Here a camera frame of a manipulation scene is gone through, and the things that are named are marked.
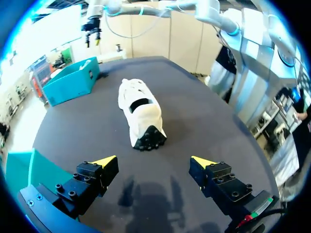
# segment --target teal bin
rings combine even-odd
[[[82,69],[87,60],[90,62]],[[44,87],[43,91],[51,106],[91,93],[99,75],[99,66],[96,57],[65,67]]]
[[[5,178],[11,193],[16,197],[21,189],[31,184],[35,187],[43,184],[56,193],[55,185],[67,182],[72,175],[32,149],[8,153]]]

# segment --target sneaker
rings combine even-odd
[[[164,144],[166,135],[162,129],[160,105],[142,80],[122,80],[118,105],[130,127],[133,148],[152,150]]]

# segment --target black shoe sole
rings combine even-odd
[[[135,143],[134,149],[140,151],[151,151],[163,146],[166,137],[153,125],[149,126],[143,137],[138,139]]]

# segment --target dark table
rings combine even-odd
[[[49,108],[34,148],[74,173],[82,161],[116,155],[120,172],[81,221],[105,233],[220,233],[231,219],[206,199],[188,174],[190,157],[225,161],[253,194],[278,195],[262,150],[230,107],[203,83],[163,57],[100,65],[109,76],[92,93]],[[158,150],[131,148],[118,108],[123,78],[142,79],[158,100],[168,137]],[[268,218],[271,226],[278,216]]]

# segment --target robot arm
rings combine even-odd
[[[87,10],[89,22],[82,27],[86,31],[86,43],[89,46],[89,36],[97,34],[96,44],[100,40],[100,18],[104,11],[108,17],[119,15],[147,15],[157,17],[171,17],[171,11],[184,12],[186,10],[196,10],[195,18],[201,22],[211,24],[229,35],[236,35],[240,28],[238,24],[231,19],[220,14],[220,4],[218,0],[178,0],[161,1],[160,9],[153,7],[144,7],[143,5],[122,4],[115,0],[90,0]]]
[[[295,58],[296,45],[287,32],[281,20],[271,10],[271,7],[262,0],[252,0],[255,6],[268,17],[268,32],[271,40],[276,44],[278,51],[286,57]],[[240,27],[234,19],[220,13],[218,0],[163,0],[159,2],[159,8],[144,7],[142,4],[122,4],[121,0],[90,0],[87,10],[88,24],[83,25],[86,31],[86,43],[89,46],[89,36],[96,33],[96,44],[100,40],[100,18],[104,11],[106,16],[115,17],[119,15],[148,15],[157,17],[171,17],[171,11],[184,12],[195,10],[195,18],[203,23],[208,23],[230,36],[240,33]]]

